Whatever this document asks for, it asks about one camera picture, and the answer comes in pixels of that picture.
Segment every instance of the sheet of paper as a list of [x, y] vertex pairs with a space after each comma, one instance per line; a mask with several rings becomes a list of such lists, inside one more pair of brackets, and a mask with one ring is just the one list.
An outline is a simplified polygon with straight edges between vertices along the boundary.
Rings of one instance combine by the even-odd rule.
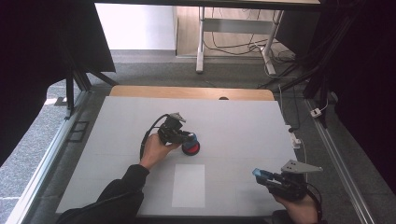
[[205, 207], [205, 166], [176, 164], [172, 207]]

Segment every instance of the white wall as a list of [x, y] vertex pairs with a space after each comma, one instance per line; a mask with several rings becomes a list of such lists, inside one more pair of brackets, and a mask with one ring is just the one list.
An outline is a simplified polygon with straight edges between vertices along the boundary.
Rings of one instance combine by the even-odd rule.
[[95, 5], [110, 49], [176, 49], [175, 7]]

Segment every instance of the hand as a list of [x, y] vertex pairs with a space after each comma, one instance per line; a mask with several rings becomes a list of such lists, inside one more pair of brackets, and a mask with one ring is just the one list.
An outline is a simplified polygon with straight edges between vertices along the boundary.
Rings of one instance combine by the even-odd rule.
[[179, 146], [180, 144], [174, 143], [167, 146], [164, 145], [160, 140], [160, 136], [157, 133], [154, 133], [148, 137], [145, 144], [145, 151], [139, 164], [149, 170], [159, 161], [163, 160], [170, 151], [178, 148]]
[[283, 198], [273, 195], [275, 200], [282, 203], [286, 210], [288, 210], [290, 218], [296, 224], [312, 224], [318, 223], [318, 213], [315, 207], [314, 200], [305, 195], [305, 197], [298, 202], [290, 202]]

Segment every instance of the black sweater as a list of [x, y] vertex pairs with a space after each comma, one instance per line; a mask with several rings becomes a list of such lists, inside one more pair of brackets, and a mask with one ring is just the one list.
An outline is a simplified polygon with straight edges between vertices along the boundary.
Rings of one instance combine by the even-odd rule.
[[122, 179], [107, 185], [96, 203], [67, 210], [56, 223], [133, 223], [143, 202], [142, 188], [148, 174], [149, 170], [145, 167], [131, 165]]

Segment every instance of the table leg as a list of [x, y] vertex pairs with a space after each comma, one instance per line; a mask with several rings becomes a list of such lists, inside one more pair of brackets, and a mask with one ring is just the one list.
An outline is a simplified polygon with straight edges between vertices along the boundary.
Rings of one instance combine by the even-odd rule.
[[197, 67], [196, 72], [201, 74], [204, 72], [204, 20], [205, 8], [199, 7], [199, 43], [197, 52]]
[[275, 19], [274, 19], [274, 23], [273, 23], [273, 26], [272, 26], [272, 29], [271, 29], [270, 36], [268, 37], [267, 44], [265, 45], [265, 48], [261, 48], [262, 57], [264, 58], [265, 66], [267, 68], [268, 75], [270, 75], [270, 76], [274, 76], [276, 74], [274, 66], [273, 66], [273, 64], [271, 62], [270, 50], [271, 50], [271, 45], [273, 44], [273, 41], [274, 41], [274, 38], [275, 38], [277, 26], [279, 25], [282, 13], [283, 13], [283, 11], [276, 11], [275, 12], [276, 16], [275, 16]]

